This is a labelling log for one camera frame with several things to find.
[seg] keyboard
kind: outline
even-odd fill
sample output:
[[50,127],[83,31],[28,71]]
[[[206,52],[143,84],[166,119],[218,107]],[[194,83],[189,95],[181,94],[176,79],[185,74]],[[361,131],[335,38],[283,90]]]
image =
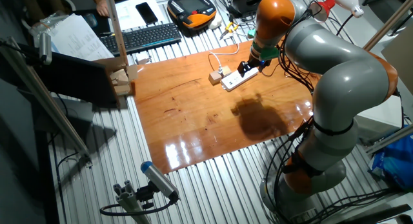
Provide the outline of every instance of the keyboard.
[[[163,24],[122,33],[127,54],[141,52],[181,41],[181,34],[175,24]],[[119,55],[115,36],[101,37],[100,40],[114,56]]]

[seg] glossy wooden surface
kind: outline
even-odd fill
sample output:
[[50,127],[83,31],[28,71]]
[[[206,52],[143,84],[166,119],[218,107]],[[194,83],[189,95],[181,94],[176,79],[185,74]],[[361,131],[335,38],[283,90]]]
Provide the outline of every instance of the glossy wooden surface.
[[[251,42],[238,54],[219,56],[235,71],[249,56]],[[214,50],[231,53],[236,45]],[[277,59],[264,69],[271,74]],[[311,115],[311,95],[285,77],[258,74],[231,92],[208,80],[214,56],[202,52],[144,65],[134,80],[135,102],[154,164],[163,173],[293,132]],[[312,76],[315,86],[317,76]]]

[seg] metal rod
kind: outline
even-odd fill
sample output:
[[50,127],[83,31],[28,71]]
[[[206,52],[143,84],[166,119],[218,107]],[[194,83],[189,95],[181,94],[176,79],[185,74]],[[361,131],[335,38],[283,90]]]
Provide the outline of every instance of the metal rod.
[[396,24],[400,17],[405,14],[413,5],[413,0],[406,0],[392,17],[381,27],[379,31],[366,43],[363,49],[370,51],[380,39]]
[[405,127],[405,128],[402,128],[401,130],[397,131],[396,133],[392,134],[391,136],[386,137],[386,138],[383,139],[382,141],[376,143],[376,144],[373,145],[372,147],[369,147],[369,148],[366,150],[366,153],[367,153],[367,154],[373,154],[373,153],[375,153],[376,151],[382,149],[383,147],[386,147],[386,146],[388,146],[389,144],[394,143],[395,141],[397,141],[397,140],[399,140],[399,139],[401,139],[401,138],[403,138],[403,137],[405,137],[405,136],[408,136],[408,135],[410,135],[410,134],[412,134],[412,133],[413,133],[413,125],[409,125],[409,126],[407,126],[407,127]]
[[[20,49],[19,45],[12,37],[8,39],[7,43]],[[89,158],[89,150],[87,149],[85,143],[83,143],[75,128],[73,128],[72,124],[70,124],[69,120],[67,120],[62,110],[56,104],[45,84],[43,84],[33,67],[28,66],[24,57],[19,52],[12,50],[11,48],[7,48],[5,46],[0,47],[0,52],[10,63],[17,75],[23,80],[25,85],[30,89],[41,106],[46,110],[47,114],[60,128],[61,132],[72,141],[76,150],[79,151],[82,156]]]
[[115,39],[117,43],[117,48],[119,49],[119,55],[122,61],[125,63],[125,65],[129,66],[128,58],[126,56],[125,42],[123,41],[122,36],[121,25],[119,24],[119,19],[117,18],[115,0],[106,0],[106,2],[108,3],[109,16],[112,20],[112,26],[114,27]]

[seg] document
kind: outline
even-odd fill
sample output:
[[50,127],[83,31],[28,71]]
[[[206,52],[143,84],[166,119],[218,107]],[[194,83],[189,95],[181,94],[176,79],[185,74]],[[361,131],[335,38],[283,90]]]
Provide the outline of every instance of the document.
[[139,14],[139,12],[136,10],[136,5],[144,2],[148,3],[150,9],[153,11],[158,21],[165,20],[165,17],[163,16],[161,9],[157,5],[156,0],[127,0],[116,4],[116,12],[117,17],[119,18],[121,30],[127,30],[130,28],[146,25],[141,14]]
[[114,57],[82,16],[70,15],[49,34],[53,52],[87,61]]

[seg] person's hand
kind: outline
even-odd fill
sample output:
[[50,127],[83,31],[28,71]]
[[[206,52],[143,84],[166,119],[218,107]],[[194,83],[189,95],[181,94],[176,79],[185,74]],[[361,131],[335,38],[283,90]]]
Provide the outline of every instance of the person's hand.
[[96,5],[96,11],[102,17],[109,17],[108,3],[106,0],[99,1]]

